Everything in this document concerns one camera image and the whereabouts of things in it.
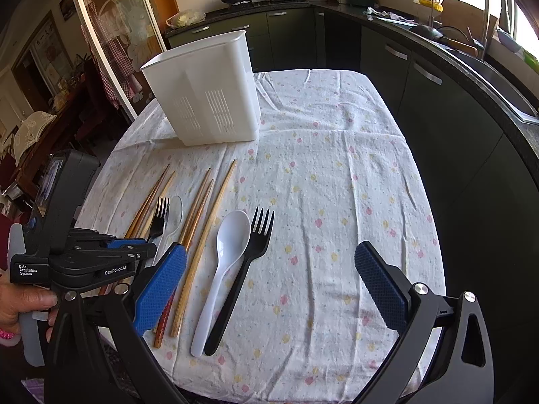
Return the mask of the person's left hand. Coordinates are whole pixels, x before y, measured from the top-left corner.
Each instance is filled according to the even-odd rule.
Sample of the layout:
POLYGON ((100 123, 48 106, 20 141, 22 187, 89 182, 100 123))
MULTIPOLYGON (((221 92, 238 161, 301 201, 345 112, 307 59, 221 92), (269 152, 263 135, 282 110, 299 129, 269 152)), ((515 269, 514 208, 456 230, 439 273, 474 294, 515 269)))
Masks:
POLYGON ((17 285, 10 283, 7 275, 1 276, 1 330, 13 335, 20 334, 19 318, 23 313, 33 311, 49 311, 49 329, 46 340, 49 341, 52 328, 58 315, 58 297, 50 290, 33 285, 17 285))

